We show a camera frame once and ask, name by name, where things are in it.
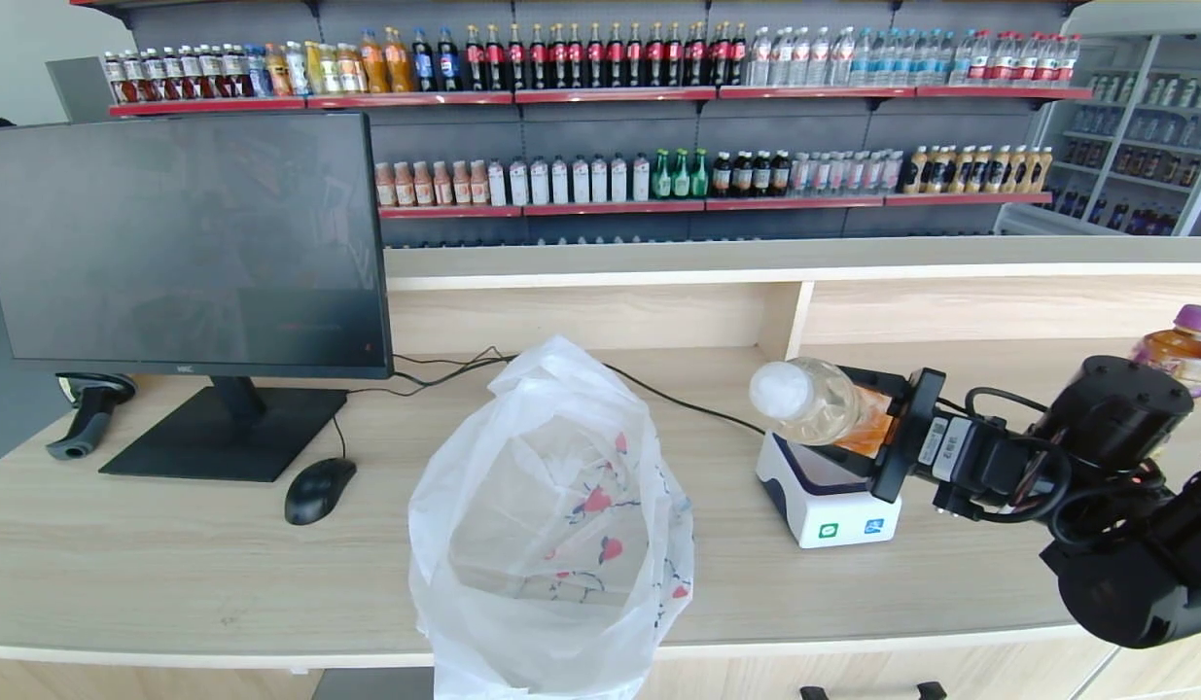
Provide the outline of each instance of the red shelf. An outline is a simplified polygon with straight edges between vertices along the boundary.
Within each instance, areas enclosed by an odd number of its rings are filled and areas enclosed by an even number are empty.
[[[912,97],[914,88],[760,88],[751,84],[728,84],[721,89],[722,100],[764,100],[770,97]]]
[[[524,207],[528,217],[567,217],[573,214],[663,214],[701,213],[703,199],[655,202],[604,202],[592,204],[532,204]]]
[[[880,207],[885,198],[879,195],[867,197],[775,197],[759,199],[707,199],[705,209],[711,213],[737,213],[743,209],[847,209],[853,207]]]
[[[928,204],[1048,204],[1048,192],[1012,192],[993,195],[890,195],[886,207],[924,207]]]
[[[197,112],[268,112],[303,109],[301,97],[249,97],[244,100],[177,100],[171,102],[132,102],[107,108],[113,116],[191,115]]]
[[[933,84],[915,89],[916,97],[1024,97],[1030,100],[1092,100],[1087,88],[988,88],[982,84]]]
[[[673,102],[712,100],[716,88],[605,88],[605,89],[525,89],[514,94],[519,104],[557,102]]]
[[[423,104],[512,104],[509,92],[390,92],[386,95],[323,95],[306,98],[311,109],[412,107]]]
[[[520,217],[521,207],[380,207],[381,219]]]

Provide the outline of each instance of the counter top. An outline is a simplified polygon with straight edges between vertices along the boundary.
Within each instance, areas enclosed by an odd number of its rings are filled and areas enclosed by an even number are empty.
[[[386,251],[388,291],[1201,275],[1201,238],[982,235]]]
[[[946,396],[1002,385],[1047,401],[1097,353],[1128,342],[970,341],[832,345],[839,363],[948,372]],[[597,353],[687,401],[755,420],[747,379],[757,349]],[[436,376],[438,367],[400,364]],[[202,384],[145,377],[95,455],[56,462],[50,426],[0,461],[0,657],[222,668],[426,665],[408,594],[406,510],[422,467],[488,401],[495,367],[404,399],[351,396],[337,418],[359,465],[318,523],[283,521],[294,474],[336,456],[333,426],[276,483],[174,481],[98,474],[107,457]],[[258,384],[312,385],[307,381]],[[315,385],[368,385],[315,382]],[[889,544],[803,552],[754,475],[759,436],[641,393],[668,465],[697,514],[697,598],[662,657],[849,651],[1081,634],[1036,555],[1044,528],[942,517],[933,489],[908,483]],[[1023,408],[1000,409],[1015,425]],[[1201,467],[1201,407],[1163,463],[1179,484]]]

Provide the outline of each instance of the pegboard wall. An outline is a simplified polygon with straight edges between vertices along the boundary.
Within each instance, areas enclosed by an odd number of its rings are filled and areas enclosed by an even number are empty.
[[[680,23],[686,38],[691,23],[712,26],[747,23],[751,41],[757,28],[943,28],[957,37],[968,28],[1057,31],[1063,5],[1058,2],[987,2],[949,0],[805,0],[749,2],[743,0],[662,2],[560,2],[512,0],[456,2],[431,0],[317,0],[317,17],[305,2],[208,2],[147,6],[131,10],[138,48],[183,43],[283,43],[319,40],[357,43],[363,28],[396,26],[408,42],[424,28],[435,43],[441,26],[454,41],[466,43],[466,26],[480,35],[494,23],[508,41],[510,23],[530,43],[532,25],[579,24],[586,43],[591,23],[621,23],[628,38],[631,23],[640,23],[646,40],[651,23]],[[861,151],[879,148],[912,150],[916,145],[1003,145],[1030,142],[1036,112],[1021,100],[934,98],[890,100],[876,110],[864,100],[747,100],[645,103],[574,103],[526,106],[432,106],[371,109],[371,143],[378,161],[455,161],[513,156],[551,160],[562,155],[613,156],[627,160],[657,148],[718,150]],[[742,234],[764,238],[879,237],[927,231],[988,231],[996,205],[800,209],[771,213],[649,214],[609,217],[526,219],[395,219],[383,222],[390,245],[441,243],[534,244],[540,239],[573,243],[580,237],[631,240],[721,239]]]

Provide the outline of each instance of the purple bottle cap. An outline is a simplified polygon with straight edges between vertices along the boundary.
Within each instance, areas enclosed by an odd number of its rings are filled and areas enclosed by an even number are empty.
[[[1183,309],[1178,311],[1178,316],[1175,316],[1175,324],[1201,333],[1201,305],[1184,304]]]

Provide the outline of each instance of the computer mouse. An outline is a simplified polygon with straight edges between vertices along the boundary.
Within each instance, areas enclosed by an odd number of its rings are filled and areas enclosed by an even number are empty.
[[[293,479],[285,493],[285,519],[289,523],[312,523],[333,513],[345,485],[359,471],[346,457],[315,462]]]

